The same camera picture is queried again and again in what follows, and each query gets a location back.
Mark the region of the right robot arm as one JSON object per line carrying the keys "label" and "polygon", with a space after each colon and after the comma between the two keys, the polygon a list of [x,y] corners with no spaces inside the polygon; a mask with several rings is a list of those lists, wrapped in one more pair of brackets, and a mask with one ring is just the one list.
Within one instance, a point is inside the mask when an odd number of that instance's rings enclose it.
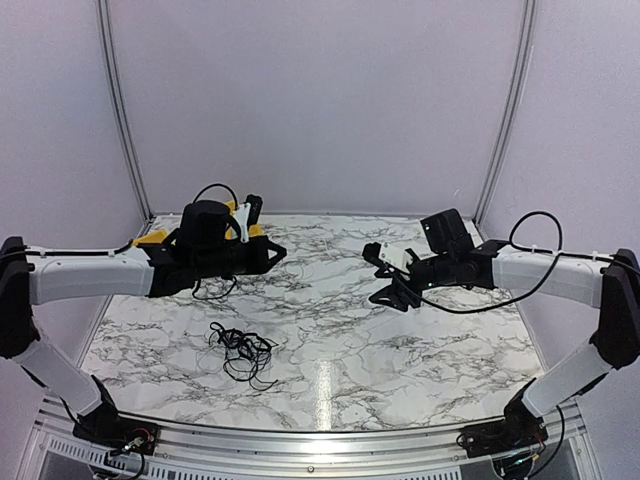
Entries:
{"label": "right robot arm", "polygon": [[390,281],[370,296],[371,303],[406,312],[427,304],[429,290],[464,287],[515,291],[518,301],[540,293],[599,312],[597,328],[587,341],[505,406],[505,419],[495,428],[502,446],[519,446],[560,403],[638,360],[639,262],[633,251],[581,254],[561,245],[525,247],[512,238],[476,245],[455,209],[424,218],[420,225],[432,252],[428,258],[388,243],[364,246],[362,256],[376,267],[376,277]]}

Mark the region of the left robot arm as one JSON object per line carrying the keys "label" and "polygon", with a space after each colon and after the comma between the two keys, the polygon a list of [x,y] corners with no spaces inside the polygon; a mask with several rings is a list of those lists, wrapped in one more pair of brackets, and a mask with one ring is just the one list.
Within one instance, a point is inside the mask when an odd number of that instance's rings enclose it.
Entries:
{"label": "left robot arm", "polygon": [[39,332],[34,307],[112,295],[163,298],[205,279],[266,274],[287,251],[262,232],[261,206],[254,195],[234,207],[194,200],[173,231],[118,249],[47,250],[8,238],[1,247],[2,358],[64,400],[81,430],[119,444],[126,423],[106,387]]}

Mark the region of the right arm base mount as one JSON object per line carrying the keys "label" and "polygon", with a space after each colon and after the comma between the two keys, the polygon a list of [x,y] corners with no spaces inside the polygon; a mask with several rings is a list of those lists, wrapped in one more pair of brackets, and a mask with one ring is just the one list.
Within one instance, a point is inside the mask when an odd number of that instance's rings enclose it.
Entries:
{"label": "right arm base mount", "polygon": [[476,458],[540,446],[547,439],[542,418],[534,418],[528,413],[509,413],[502,420],[463,427],[456,444],[469,458]]}

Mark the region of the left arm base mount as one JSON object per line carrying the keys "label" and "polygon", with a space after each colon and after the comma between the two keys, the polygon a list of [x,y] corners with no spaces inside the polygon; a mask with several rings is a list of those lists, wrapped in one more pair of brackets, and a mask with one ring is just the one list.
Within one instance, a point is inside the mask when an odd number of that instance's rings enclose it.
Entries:
{"label": "left arm base mount", "polygon": [[75,437],[109,447],[118,454],[135,452],[151,455],[160,433],[156,423],[119,414],[98,413],[86,417],[71,416],[71,419]]}

